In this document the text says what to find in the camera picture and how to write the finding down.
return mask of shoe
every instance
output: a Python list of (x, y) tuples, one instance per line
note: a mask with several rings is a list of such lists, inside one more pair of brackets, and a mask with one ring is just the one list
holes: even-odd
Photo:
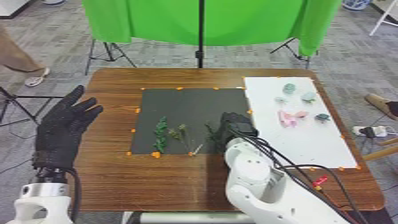
[(41, 76), (30, 77), (25, 80), (25, 86), (27, 87), (36, 87), (43, 83), (44, 78), (46, 78), (48, 75), (50, 75), (50, 68), (44, 69), (44, 72), (43, 72)]

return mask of wooden table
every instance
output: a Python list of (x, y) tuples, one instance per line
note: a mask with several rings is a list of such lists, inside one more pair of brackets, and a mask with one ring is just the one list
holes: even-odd
[[(231, 88), (242, 76), (311, 77), (361, 169), (336, 170), (361, 210), (384, 207), (378, 185), (314, 73), (300, 69), (101, 69), (85, 97), (105, 112), (83, 136), (76, 160), (83, 184), (83, 211), (231, 211), (226, 199), (227, 166), (222, 155), (126, 155), (140, 106), (140, 88)], [(309, 171), (313, 178), (325, 172)], [(336, 182), (323, 185), (336, 203), (346, 200)]]

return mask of white paper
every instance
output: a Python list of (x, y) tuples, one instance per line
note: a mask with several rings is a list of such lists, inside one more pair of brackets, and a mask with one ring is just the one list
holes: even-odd
[[(282, 92), (288, 83), (295, 84), (297, 87), (293, 94)], [(259, 137), (268, 141), (295, 164), (311, 163), (329, 168), (355, 168), (357, 162), (341, 138), (332, 116), (330, 121), (323, 123), (314, 120), (320, 113), (330, 115), (330, 112), (316, 93), (311, 78), (247, 77), (245, 88)], [(306, 103), (300, 98), (307, 92), (316, 93), (313, 103)], [(277, 103), (275, 97), (282, 97), (288, 103)], [(298, 111), (309, 112), (307, 117), (297, 119), (295, 127), (282, 127), (277, 116), (279, 110), (291, 114)]]

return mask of green screen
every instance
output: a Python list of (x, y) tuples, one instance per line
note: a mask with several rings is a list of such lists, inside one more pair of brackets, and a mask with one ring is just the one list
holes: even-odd
[[(300, 40), (311, 56), (341, 0), (206, 0), (204, 45), (229, 46)], [(131, 37), (197, 45), (199, 0), (83, 0), (94, 38)]]

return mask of orange marker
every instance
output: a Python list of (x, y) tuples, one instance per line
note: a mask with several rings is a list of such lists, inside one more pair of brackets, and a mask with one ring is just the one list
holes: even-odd
[(158, 159), (160, 158), (160, 152), (153, 152), (151, 156)]

